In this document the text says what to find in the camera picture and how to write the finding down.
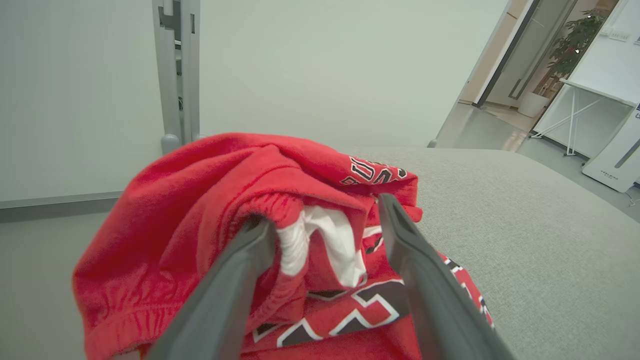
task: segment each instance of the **elastic cuff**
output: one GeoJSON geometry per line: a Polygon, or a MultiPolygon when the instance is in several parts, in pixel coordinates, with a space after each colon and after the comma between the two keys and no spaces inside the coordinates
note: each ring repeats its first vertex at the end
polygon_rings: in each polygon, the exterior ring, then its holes
{"type": "Polygon", "coordinates": [[[84,339],[88,360],[109,360],[132,352],[140,345],[153,343],[169,326],[180,304],[138,308],[104,320],[84,339]]]}

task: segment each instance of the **white fabric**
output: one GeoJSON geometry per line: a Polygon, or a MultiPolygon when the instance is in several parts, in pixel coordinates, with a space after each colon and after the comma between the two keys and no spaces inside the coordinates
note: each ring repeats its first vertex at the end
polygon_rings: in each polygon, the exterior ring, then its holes
{"type": "Polygon", "coordinates": [[[340,284],[357,286],[366,269],[362,253],[356,251],[349,219],[339,210],[320,206],[305,206],[295,223],[277,230],[282,249],[280,271],[289,276],[300,272],[309,253],[309,238],[316,230],[320,231],[329,263],[340,284]]]}

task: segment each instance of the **red clothing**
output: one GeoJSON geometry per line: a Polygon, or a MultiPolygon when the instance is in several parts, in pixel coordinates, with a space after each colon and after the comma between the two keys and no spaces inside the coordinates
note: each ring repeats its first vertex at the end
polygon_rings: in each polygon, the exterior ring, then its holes
{"type": "MultiPolygon", "coordinates": [[[[156,340],[256,213],[275,223],[279,243],[256,285],[243,359],[350,359],[346,343],[420,358],[376,204],[391,193],[419,221],[417,181],[285,136],[212,136],[161,158],[131,181],[74,271],[89,360],[156,340]]],[[[486,310],[466,271],[450,267],[486,310]]]]}

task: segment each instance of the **gray upholstered surface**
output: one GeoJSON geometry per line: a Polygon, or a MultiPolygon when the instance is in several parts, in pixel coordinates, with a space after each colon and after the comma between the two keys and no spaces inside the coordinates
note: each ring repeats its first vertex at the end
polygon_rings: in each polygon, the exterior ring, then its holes
{"type": "Polygon", "coordinates": [[[340,150],[420,177],[419,229],[469,270],[517,359],[640,358],[640,224],[512,152],[340,150]]]}

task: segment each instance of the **door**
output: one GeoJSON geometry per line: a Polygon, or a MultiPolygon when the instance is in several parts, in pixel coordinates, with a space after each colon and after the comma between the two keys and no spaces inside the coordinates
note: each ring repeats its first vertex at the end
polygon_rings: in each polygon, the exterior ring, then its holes
{"type": "Polygon", "coordinates": [[[517,106],[536,67],[564,24],[576,0],[541,0],[520,37],[487,101],[517,106]]]}

